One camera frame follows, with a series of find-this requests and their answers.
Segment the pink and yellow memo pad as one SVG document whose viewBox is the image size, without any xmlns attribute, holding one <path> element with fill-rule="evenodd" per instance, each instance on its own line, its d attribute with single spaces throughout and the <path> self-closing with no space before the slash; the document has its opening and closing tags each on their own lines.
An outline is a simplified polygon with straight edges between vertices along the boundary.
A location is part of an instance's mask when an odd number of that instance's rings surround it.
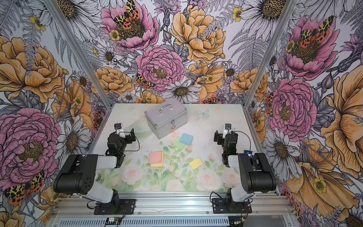
<svg viewBox="0 0 363 227">
<path fill-rule="evenodd" d="M 149 154 L 149 164 L 151 167 L 163 167 L 164 165 L 164 152 L 154 151 Z"/>
</svg>

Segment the blue memo pad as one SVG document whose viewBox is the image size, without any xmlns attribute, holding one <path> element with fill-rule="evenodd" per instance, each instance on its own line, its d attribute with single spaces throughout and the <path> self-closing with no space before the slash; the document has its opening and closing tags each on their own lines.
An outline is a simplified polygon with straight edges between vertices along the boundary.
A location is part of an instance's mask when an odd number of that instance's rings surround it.
<svg viewBox="0 0 363 227">
<path fill-rule="evenodd" d="M 180 143 L 186 144 L 186 145 L 191 145 L 193 138 L 194 137 L 192 135 L 184 133 L 180 138 Z"/>
</svg>

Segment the green memo pad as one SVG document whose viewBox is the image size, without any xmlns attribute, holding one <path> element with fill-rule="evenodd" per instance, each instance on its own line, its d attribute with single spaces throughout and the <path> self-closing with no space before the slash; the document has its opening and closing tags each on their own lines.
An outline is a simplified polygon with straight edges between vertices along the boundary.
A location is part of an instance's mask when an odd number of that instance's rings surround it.
<svg viewBox="0 0 363 227">
<path fill-rule="evenodd" d="M 183 150 L 184 147 L 185 147 L 185 144 L 181 142 L 181 138 L 180 137 L 177 137 L 176 140 L 173 142 L 173 146 L 176 149 Z"/>
</svg>

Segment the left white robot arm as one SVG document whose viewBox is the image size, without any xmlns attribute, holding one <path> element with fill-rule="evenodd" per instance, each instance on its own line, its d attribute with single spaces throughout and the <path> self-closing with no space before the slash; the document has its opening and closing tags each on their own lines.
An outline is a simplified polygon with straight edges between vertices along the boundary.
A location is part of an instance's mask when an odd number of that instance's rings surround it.
<svg viewBox="0 0 363 227">
<path fill-rule="evenodd" d="M 95 202 L 95 215 L 132 215 L 135 199 L 121 199 L 115 189 L 97 181 L 97 171 L 121 167 L 125 149 L 138 139 L 134 130 L 116 129 L 107 139 L 104 155 L 69 155 L 54 181 L 54 191 L 60 194 L 76 194 Z"/>
</svg>

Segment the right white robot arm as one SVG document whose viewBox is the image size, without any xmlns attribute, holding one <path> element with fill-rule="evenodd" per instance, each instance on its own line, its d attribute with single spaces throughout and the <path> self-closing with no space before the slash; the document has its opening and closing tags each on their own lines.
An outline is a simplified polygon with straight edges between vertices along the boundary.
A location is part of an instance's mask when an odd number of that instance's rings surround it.
<svg viewBox="0 0 363 227">
<path fill-rule="evenodd" d="M 228 168 L 237 168 L 240 183 L 228 187 L 225 197 L 210 198 L 214 214 L 250 214 L 250 199 L 256 193 L 276 190 L 277 180 L 264 153 L 237 153 L 238 131 L 215 132 L 214 142 L 222 146 L 222 161 Z"/>
</svg>

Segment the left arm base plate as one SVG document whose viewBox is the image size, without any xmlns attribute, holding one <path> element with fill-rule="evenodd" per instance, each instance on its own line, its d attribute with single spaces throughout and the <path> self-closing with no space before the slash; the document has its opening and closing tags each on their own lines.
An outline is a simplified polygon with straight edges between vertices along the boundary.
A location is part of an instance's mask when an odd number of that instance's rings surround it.
<svg viewBox="0 0 363 227">
<path fill-rule="evenodd" d="M 95 207 L 95 215 L 132 215 L 136 207 L 136 199 L 119 199 L 119 202 L 115 205 L 97 204 Z"/>
</svg>

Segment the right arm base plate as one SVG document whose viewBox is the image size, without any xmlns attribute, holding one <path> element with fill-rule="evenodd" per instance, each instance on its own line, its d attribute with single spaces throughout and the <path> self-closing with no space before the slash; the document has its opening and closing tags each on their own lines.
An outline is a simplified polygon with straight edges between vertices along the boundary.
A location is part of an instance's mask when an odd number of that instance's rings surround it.
<svg viewBox="0 0 363 227">
<path fill-rule="evenodd" d="M 214 214 L 250 214 L 252 213 L 249 202 L 234 202 L 225 198 L 213 198 L 212 208 Z"/>
</svg>

